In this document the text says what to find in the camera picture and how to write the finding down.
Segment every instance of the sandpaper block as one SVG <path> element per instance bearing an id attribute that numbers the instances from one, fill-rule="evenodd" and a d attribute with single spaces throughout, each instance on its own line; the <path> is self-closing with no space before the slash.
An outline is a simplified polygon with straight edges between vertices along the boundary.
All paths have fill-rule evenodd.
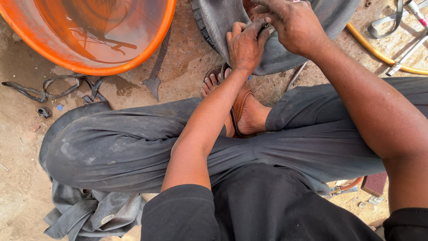
<path id="1" fill-rule="evenodd" d="M 365 176 L 361 183 L 361 190 L 375 197 L 380 197 L 383 195 L 387 177 L 386 172 Z"/>

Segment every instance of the air hose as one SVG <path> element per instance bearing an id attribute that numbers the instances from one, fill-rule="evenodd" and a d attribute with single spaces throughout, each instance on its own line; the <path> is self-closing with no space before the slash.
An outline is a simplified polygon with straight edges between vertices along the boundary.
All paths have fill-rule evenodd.
<path id="1" fill-rule="evenodd" d="M 351 189 L 351 188 L 353 188 L 354 186 L 356 186 L 358 183 L 360 183 L 363 179 L 364 179 L 364 177 L 359 177 L 359 178 L 355 179 L 355 181 L 353 181 L 351 184 L 349 184 L 349 185 L 347 185 L 347 186 L 344 186 L 344 187 L 336 187 L 336 188 L 334 189 L 334 191 L 335 191 L 336 193 L 341 193 L 342 191 L 345 191 L 345 190 Z"/>
<path id="2" fill-rule="evenodd" d="M 346 29 L 352 34 L 352 36 L 354 36 L 354 38 L 364 47 L 367 49 L 367 51 L 369 51 L 372 55 L 374 55 L 375 57 L 377 57 L 378 59 L 380 59 L 381 61 L 383 61 L 386 64 L 389 64 L 391 66 L 394 66 L 395 64 L 395 60 L 387 57 L 386 55 L 384 55 L 383 53 L 381 53 L 379 50 L 375 49 L 373 47 L 373 45 L 371 45 L 359 32 L 358 30 L 354 27 L 354 25 L 351 22 L 348 22 L 348 24 L 346 24 Z M 408 72 L 408 73 L 412 73 L 412 74 L 418 74 L 418 75 L 428 75 L 428 70 L 426 69 L 416 69 L 416 68 L 412 68 L 406 65 L 402 65 L 400 70 Z"/>

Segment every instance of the gray pants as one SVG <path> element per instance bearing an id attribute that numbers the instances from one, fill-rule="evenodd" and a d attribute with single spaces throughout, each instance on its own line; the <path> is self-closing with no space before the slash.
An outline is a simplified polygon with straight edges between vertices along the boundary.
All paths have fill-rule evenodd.
<path id="1" fill-rule="evenodd" d="M 428 116 L 428 78 L 385 80 Z M 45 167 L 71 187 L 158 193 L 171 148 L 200 101 L 190 98 L 77 119 L 52 141 Z M 326 182 L 385 171 L 330 84 L 287 91 L 270 111 L 266 129 L 272 133 L 234 139 L 225 137 L 223 128 L 207 159 L 213 186 L 251 163 L 295 169 L 320 194 L 329 192 Z"/>

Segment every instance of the forearm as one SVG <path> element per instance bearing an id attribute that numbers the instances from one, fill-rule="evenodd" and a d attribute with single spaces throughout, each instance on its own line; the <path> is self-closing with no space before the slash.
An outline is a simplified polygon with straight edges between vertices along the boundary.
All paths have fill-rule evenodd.
<path id="1" fill-rule="evenodd" d="M 364 141 L 383 159 L 390 211 L 428 208 L 427 118 L 333 42 L 326 48 L 312 59 L 336 89 Z"/>
<path id="2" fill-rule="evenodd" d="M 249 73 L 235 69 L 195 109 L 171 151 L 161 191 L 181 184 L 211 188 L 207 157 Z"/>
<path id="3" fill-rule="evenodd" d="M 383 159 L 428 152 L 428 120 L 391 85 L 328 42 L 310 57 L 341 97 L 367 145 Z"/>

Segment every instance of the concrete floor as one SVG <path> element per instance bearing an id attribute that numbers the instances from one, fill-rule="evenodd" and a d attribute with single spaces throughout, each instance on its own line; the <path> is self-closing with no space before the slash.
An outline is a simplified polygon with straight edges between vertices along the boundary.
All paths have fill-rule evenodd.
<path id="1" fill-rule="evenodd" d="M 422 34 L 422 26 L 413 16 L 404 18 L 401 28 L 393 35 L 384 39 L 373 39 L 366 31 L 369 21 L 394 13 L 393 0 L 372 0 L 371 7 L 365 7 L 366 0 L 352 17 L 351 22 L 380 51 L 392 58 L 398 58 L 405 52 L 415 38 Z M 0 20 L 0 80 L 13 81 L 26 87 L 41 89 L 43 81 L 62 74 L 72 74 L 36 53 L 23 41 L 13 40 L 13 31 Z M 351 57 L 380 77 L 385 77 L 388 66 L 370 55 L 346 31 L 342 31 L 335 42 Z M 407 64 L 428 69 L 428 44 L 418 50 Z M 155 105 L 184 98 L 199 96 L 202 78 L 213 65 L 223 62 L 199 33 L 188 0 L 178 0 L 175 17 L 172 22 L 172 35 L 169 49 L 159 77 L 163 80 L 159 87 L 159 102 L 151 96 L 149 90 L 140 84 L 149 77 L 156 60 L 157 53 L 148 61 L 134 70 L 119 76 L 109 76 L 100 87 L 101 93 L 109 100 L 114 109 Z M 284 93 L 284 88 L 293 75 L 294 70 L 269 76 L 254 76 L 250 87 L 256 97 L 264 105 L 273 106 Z M 395 76 L 412 76 L 399 72 Z M 52 84 L 51 93 L 59 93 L 75 80 L 69 79 Z M 328 80 L 320 69 L 309 63 L 295 83 L 296 86 L 312 86 L 325 84 Z M 11 88 L 0 87 L 0 163 L 9 170 L 0 167 L 0 241 L 51 240 L 43 234 L 48 227 L 42 218 L 54 207 L 51 202 L 51 183 L 38 164 L 38 153 L 44 134 L 49 126 L 66 111 L 81 106 L 82 96 L 89 94 L 89 88 L 83 84 L 77 91 L 56 100 L 48 100 L 40 104 Z M 39 117 L 35 110 L 47 106 L 53 116 L 49 119 Z M 367 205 L 357 208 L 360 201 L 370 197 L 365 192 L 343 194 L 333 198 L 335 204 L 350 210 L 365 223 L 376 226 L 388 217 L 387 192 L 386 200 L 379 206 Z M 350 202 L 355 197 L 359 201 Z M 135 227 L 122 239 L 118 237 L 104 240 L 136 241 L 140 239 L 140 227 Z"/>

